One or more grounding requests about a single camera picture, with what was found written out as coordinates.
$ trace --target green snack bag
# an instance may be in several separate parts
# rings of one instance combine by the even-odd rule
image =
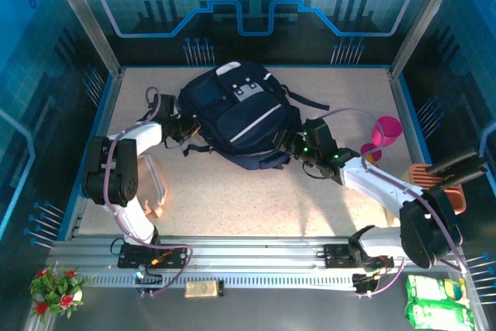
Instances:
[[[405,315],[414,329],[475,331],[472,312],[462,305],[419,300],[407,304]]]
[[[422,275],[409,275],[406,289],[408,302],[431,300],[446,304],[458,304],[469,308],[465,280],[435,279]]]

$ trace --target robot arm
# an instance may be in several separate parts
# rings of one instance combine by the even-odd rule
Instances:
[[[394,178],[368,162],[365,167],[358,153],[338,148],[323,119],[307,120],[303,125],[303,135],[278,133],[274,145],[292,153],[304,167],[318,168],[324,178],[363,192],[400,219],[400,227],[367,226],[350,237],[346,249],[328,247],[329,257],[336,257],[338,251],[338,255],[342,255],[343,260],[334,260],[334,263],[349,265],[348,259],[351,257],[360,266],[364,262],[373,262],[375,257],[389,256],[408,257],[416,265],[430,268],[450,251],[446,232],[455,246],[462,243],[457,218],[444,190],[437,187],[424,190]],[[476,168],[481,161],[474,161]],[[478,171],[470,174],[471,168],[467,162],[461,167],[465,181],[480,175]],[[429,203],[441,220],[444,233],[417,196]]]
[[[157,104],[155,96],[150,108]],[[112,157],[112,170],[108,183],[108,198],[115,212],[105,206],[103,198],[105,164],[109,148],[117,135],[94,137],[88,141],[88,152],[82,181],[82,191],[96,204],[118,215],[120,223],[138,240],[155,243],[158,232],[145,216],[136,193],[138,190],[138,156],[164,142],[168,137],[184,140],[198,128],[191,117],[180,117],[175,109],[174,96],[162,95],[162,104],[153,122],[129,131],[117,143]],[[139,245],[125,234],[125,241]]]

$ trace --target orange wire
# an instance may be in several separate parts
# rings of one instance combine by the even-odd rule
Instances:
[[[382,262],[384,263],[384,267],[386,268],[386,272],[384,274],[387,274],[387,272],[388,272],[388,269],[387,269],[388,268],[388,263],[386,263],[386,260],[384,259],[384,256],[379,256],[379,258],[382,260]]]
[[[169,256],[171,254],[172,254],[172,251],[169,251],[169,252],[164,253],[162,256],[160,256],[160,259],[155,264],[152,264],[152,265],[157,265],[158,263],[161,263],[162,261],[165,260],[165,258],[167,256]]]

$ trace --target backpack pocket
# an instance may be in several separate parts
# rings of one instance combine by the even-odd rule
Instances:
[[[214,119],[231,108],[235,102],[220,84],[205,80],[187,92],[202,115]]]
[[[224,140],[241,150],[275,134],[286,116],[286,107],[273,95],[259,92],[223,113],[216,125]]]

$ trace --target reflective stripe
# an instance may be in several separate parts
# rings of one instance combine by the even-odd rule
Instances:
[[[261,121],[263,121],[265,118],[267,118],[270,114],[272,114],[273,112],[275,112],[277,109],[279,109],[282,105],[279,104],[279,105],[276,105],[274,106],[271,110],[269,110],[268,112],[266,112],[265,114],[263,114],[259,119],[257,119],[255,122],[251,123],[249,126],[247,126],[243,131],[241,131],[240,133],[238,133],[237,135],[235,135],[230,141],[231,143],[233,143],[234,141],[236,141],[237,139],[239,139],[242,135],[244,135],[245,133],[247,133],[250,129],[252,129],[254,126],[256,126],[258,123],[260,123]]]

